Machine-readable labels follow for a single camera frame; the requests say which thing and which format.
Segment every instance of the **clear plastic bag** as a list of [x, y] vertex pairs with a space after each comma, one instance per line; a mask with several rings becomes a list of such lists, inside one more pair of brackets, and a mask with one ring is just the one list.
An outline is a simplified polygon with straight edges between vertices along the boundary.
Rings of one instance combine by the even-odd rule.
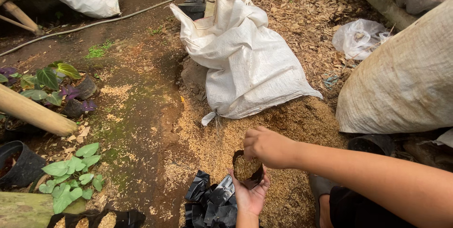
[[346, 59], [363, 60], [389, 37], [382, 24], [359, 19], [341, 26], [333, 35], [332, 44], [346, 54]]

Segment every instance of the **beige sack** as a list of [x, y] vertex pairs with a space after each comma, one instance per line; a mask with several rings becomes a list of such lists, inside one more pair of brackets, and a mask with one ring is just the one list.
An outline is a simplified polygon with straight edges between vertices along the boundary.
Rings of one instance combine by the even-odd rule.
[[453, 0], [382, 44], [338, 97], [340, 131], [397, 133], [453, 126]]

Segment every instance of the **stack of black polybags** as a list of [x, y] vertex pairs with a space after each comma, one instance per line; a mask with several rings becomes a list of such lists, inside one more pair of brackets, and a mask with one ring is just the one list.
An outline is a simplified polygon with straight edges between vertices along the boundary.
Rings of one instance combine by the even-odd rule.
[[227, 175], [210, 186], [209, 174], [198, 170], [185, 198], [187, 228], [234, 228], [237, 204], [233, 180]]

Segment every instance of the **dirt ground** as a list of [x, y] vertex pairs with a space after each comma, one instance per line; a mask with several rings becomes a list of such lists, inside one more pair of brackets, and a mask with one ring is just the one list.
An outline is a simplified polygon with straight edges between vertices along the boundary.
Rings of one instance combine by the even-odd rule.
[[[123, 15], [162, 1], [119, 0]], [[165, 6], [45, 39], [0, 57], [0, 66], [20, 72], [62, 59], [90, 75], [99, 75], [99, 91], [94, 97], [99, 108], [83, 119], [91, 126], [83, 144], [100, 142], [101, 162], [107, 166], [98, 170], [108, 178], [108, 185], [93, 196], [87, 208], [137, 208], [147, 216], [146, 227], [183, 226], [180, 210], [196, 171], [209, 173], [212, 184], [220, 182], [226, 167], [232, 167], [232, 153], [241, 149], [245, 131], [256, 126], [295, 140], [345, 147], [347, 137], [338, 133], [334, 109], [338, 92], [356, 64], [346, 63], [335, 52], [331, 38], [338, 25], [358, 18], [383, 22], [382, 17], [365, 0], [252, 1], [268, 13], [269, 28], [285, 38], [323, 100], [298, 98], [258, 115], [220, 119], [217, 125], [211, 122], [202, 127], [201, 118], [211, 110], [207, 100], [197, 98], [192, 83], [181, 79], [189, 60], [185, 60], [187, 53], [179, 40], [179, 22]], [[92, 22], [95, 20], [74, 20], [65, 30]], [[3, 32], [1, 37], [0, 52], [34, 39], [17, 29]], [[90, 47], [103, 43], [110, 47], [102, 57], [85, 58]], [[49, 135], [23, 141], [48, 156], [59, 155], [62, 146], [75, 144]], [[314, 227], [307, 174], [269, 170], [269, 177], [272, 184], [260, 216], [262, 225]]]

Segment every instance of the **forearm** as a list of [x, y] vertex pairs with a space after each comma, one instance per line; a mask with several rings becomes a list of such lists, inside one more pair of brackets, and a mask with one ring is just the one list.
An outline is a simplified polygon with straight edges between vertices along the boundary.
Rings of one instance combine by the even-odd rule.
[[297, 143], [291, 167], [331, 179], [417, 227], [453, 225], [453, 174], [359, 151]]
[[238, 208], [236, 218], [236, 228], [258, 228], [258, 216], [248, 213], [246, 210]]

